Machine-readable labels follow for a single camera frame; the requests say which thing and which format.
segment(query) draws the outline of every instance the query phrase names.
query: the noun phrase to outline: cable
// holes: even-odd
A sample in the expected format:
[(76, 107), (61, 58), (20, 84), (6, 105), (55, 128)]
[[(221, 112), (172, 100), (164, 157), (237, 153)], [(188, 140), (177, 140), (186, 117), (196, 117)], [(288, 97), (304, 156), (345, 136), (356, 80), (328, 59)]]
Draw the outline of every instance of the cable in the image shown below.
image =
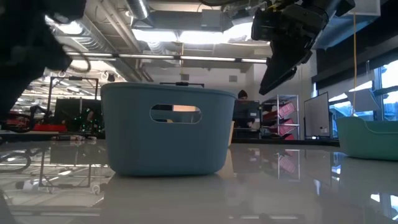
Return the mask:
[(79, 49), (77, 49), (76, 47), (74, 47), (72, 45), (69, 45), (69, 44), (62, 44), (62, 45), (66, 46), (66, 47), (69, 47), (72, 50), (78, 52), (80, 54), (80, 56), (83, 58), (83, 60), (86, 61), (86, 63), (87, 63), (87, 68), (86, 69), (81, 69), (81, 68), (78, 68), (78, 67), (69, 66), (70, 70), (72, 70), (74, 72), (77, 72), (77, 73), (88, 73), (88, 72), (91, 71), (91, 63), (90, 63), (90, 60), (89, 60), (88, 57), (84, 56)]
[(200, 6), (202, 6), (203, 5), (203, 3), (200, 3), (199, 4), (199, 6), (198, 6), (198, 8), (197, 8), (197, 12), (199, 12), (199, 9), (200, 9)]
[(206, 6), (223, 6), (226, 4), (231, 4), (231, 3), (235, 3), (235, 2), (239, 2), (242, 0), (229, 0), (229, 1), (224, 1), (224, 2), (206, 2), (205, 0), (199, 0), (202, 4), (206, 5)]
[(352, 116), (354, 116), (354, 112), (355, 112), (356, 73), (357, 73), (357, 69), (356, 69), (356, 16), (355, 16), (355, 12), (354, 12), (354, 100), (353, 100)]

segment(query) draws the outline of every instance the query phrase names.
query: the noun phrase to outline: fluorescent light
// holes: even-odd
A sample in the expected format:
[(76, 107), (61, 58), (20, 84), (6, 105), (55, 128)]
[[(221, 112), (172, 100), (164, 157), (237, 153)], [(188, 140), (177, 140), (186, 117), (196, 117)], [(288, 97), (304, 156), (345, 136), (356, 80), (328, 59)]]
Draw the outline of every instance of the fluorescent light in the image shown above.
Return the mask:
[(55, 26), (66, 34), (81, 34), (83, 32), (82, 26), (75, 21), (69, 24), (57, 24), (54, 20), (49, 18), (49, 16), (44, 16), (44, 19), (47, 24)]
[(242, 62), (246, 62), (246, 63), (266, 63), (267, 59), (242, 58)]
[[(46, 82), (46, 83), (50, 83), (50, 81), (51, 81), (51, 77), (44, 77), (44, 80), (43, 80), (44, 82)], [(56, 79), (56, 78), (54, 78), (53, 80), (52, 80), (52, 83), (56, 83), (58, 80)]]
[(86, 91), (86, 90), (81, 90), (81, 91), (84, 91), (84, 92), (86, 92), (86, 93), (88, 93), (88, 94), (90, 94), (90, 95), (92, 95), (92, 96), (94, 96), (94, 95), (95, 95), (94, 93), (92, 93), (92, 92), (89, 92), (89, 91)]
[(222, 58), (222, 57), (200, 57), (200, 56), (181, 56), (182, 60), (206, 60), (215, 62), (234, 62), (235, 58)]
[(226, 39), (240, 39), (246, 36), (245, 40), (251, 38), (251, 27), (252, 22), (247, 22), (243, 24), (238, 24), (230, 29), (224, 31), (224, 36)]
[(83, 32), (83, 28), (76, 21), (55, 26), (66, 34), (81, 34)]
[(67, 87), (67, 90), (74, 91), (74, 92), (77, 92), (77, 93), (80, 92), (80, 89), (76, 88), (76, 87)]
[(174, 59), (171, 55), (131, 55), (131, 54), (120, 54), (120, 57), (126, 58), (146, 58), (146, 59)]
[[(22, 94), (22, 96), (46, 96), (46, 97), (48, 97), (49, 95), (48, 94), (38, 94), (38, 93), (23, 93)], [(73, 95), (73, 94), (51, 94), (51, 97), (73, 97), (73, 98), (76, 98), (76, 97), (81, 97), (81, 98), (83, 98), (83, 99), (91, 99), (91, 100), (94, 100), (94, 96), (80, 96), (80, 95)]]
[(67, 170), (67, 171), (63, 171), (61, 173), (59, 173), (59, 175), (68, 175), (72, 172), (72, 170)]
[(139, 30), (133, 29), (132, 32), (137, 40), (145, 42), (173, 42), (177, 41), (177, 36), (173, 31), (159, 30)]
[[(81, 53), (78, 52), (67, 52), (67, 55), (69, 56), (81, 56)], [(113, 54), (107, 54), (107, 53), (88, 53), (84, 52), (84, 56), (87, 57), (113, 57)]]
[(69, 83), (66, 83), (66, 82), (64, 82), (64, 81), (60, 81), (60, 83), (61, 83), (62, 85), (70, 86)]
[(179, 41), (187, 44), (220, 44), (228, 39), (221, 32), (184, 31)]

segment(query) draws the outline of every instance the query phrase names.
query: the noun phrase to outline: blue plastic bin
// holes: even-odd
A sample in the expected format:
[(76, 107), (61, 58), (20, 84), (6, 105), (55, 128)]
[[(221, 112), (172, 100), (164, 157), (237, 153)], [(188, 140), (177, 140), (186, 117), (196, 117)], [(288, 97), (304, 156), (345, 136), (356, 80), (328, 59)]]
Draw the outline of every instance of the blue plastic bin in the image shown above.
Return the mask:
[(398, 161), (398, 121), (365, 121), (357, 117), (336, 121), (340, 148), (351, 157)]
[[(232, 93), (185, 86), (110, 83), (101, 88), (109, 166), (120, 175), (201, 175), (222, 168), (233, 115)], [(199, 122), (160, 123), (171, 111), (155, 105), (196, 106)]]

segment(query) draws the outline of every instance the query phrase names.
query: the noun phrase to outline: desk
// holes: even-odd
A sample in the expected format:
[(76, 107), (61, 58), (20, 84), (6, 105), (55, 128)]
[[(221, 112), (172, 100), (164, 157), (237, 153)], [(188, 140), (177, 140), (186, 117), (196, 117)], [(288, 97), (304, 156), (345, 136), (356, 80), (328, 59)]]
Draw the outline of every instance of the desk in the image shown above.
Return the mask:
[(103, 140), (0, 146), (2, 155), (27, 149), (22, 172), (4, 171), (24, 157), (0, 163), (0, 211), (19, 223), (395, 223), (398, 215), (398, 163), (348, 158), (338, 147), (232, 144), (217, 174), (168, 178), (114, 175)]

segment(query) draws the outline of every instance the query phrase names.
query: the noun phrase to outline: computer monitor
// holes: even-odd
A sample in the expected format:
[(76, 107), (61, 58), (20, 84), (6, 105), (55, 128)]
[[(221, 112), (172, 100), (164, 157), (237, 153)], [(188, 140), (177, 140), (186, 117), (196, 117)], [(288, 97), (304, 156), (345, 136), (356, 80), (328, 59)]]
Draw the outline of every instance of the computer monitor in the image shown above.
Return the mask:
[(304, 101), (305, 137), (329, 137), (329, 96), (328, 93)]
[(236, 100), (233, 119), (256, 119), (259, 117), (259, 101)]

